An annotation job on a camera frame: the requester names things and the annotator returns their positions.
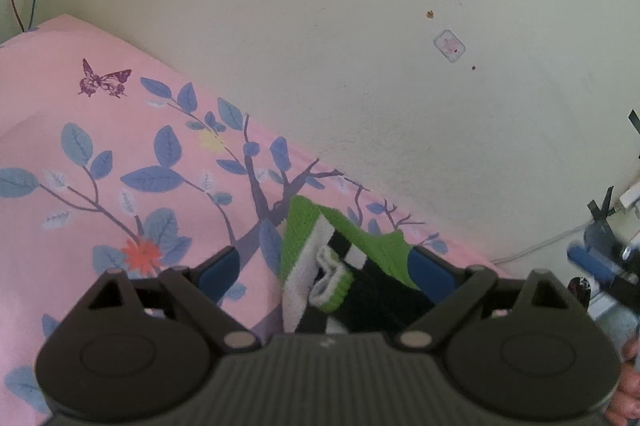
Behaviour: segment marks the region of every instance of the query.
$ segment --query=finger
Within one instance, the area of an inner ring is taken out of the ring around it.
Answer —
[[[609,409],[622,417],[627,417],[628,419],[638,419],[640,418],[640,403],[634,399],[633,397],[627,395],[623,392],[616,392],[611,399],[611,403],[609,405]]]
[[[618,389],[631,397],[640,398],[640,372],[628,362],[622,363],[622,373],[620,374],[620,385]]]
[[[622,415],[617,414],[614,411],[607,410],[604,414],[604,417],[613,424],[613,426],[626,426],[627,419],[622,417]]]
[[[630,361],[638,355],[638,336],[634,335],[628,342],[622,346],[622,358]]]

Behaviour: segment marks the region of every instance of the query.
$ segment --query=green and white cloth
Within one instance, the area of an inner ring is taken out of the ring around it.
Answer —
[[[291,200],[280,279],[285,332],[397,332],[433,307],[411,280],[401,231],[373,236],[342,213]]]

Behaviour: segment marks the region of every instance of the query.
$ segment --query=bed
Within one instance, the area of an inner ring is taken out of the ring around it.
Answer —
[[[278,228],[291,197],[401,231],[458,266],[489,265],[227,100],[131,45],[60,16],[0,46],[0,422],[47,407],[34,357],[109,267],[154,276],[228,244],[222,308],[262,339],[282,326]]]

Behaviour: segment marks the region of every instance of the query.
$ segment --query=purple butterfly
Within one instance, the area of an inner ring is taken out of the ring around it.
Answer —
[[[124,83],[129,79],[131,70],[121,70],[106,76],[98,76],[94,74],[87,60],[82,60],[82,66],[84,67],[84,78],[80,80],[80,92],[78,94],[85,93],[91,97],[91,94],[95,94],[98,88],[101,88],[107,91],[110,96],[119,98],[125,95]]]

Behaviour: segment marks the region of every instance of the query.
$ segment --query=yellow flower print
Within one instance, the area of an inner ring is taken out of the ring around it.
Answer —
[[[200,130],[198,142],[201,148],[209,150],[212,153],[220,153],[225,150],[225,142],[222,138],[208,130]]]

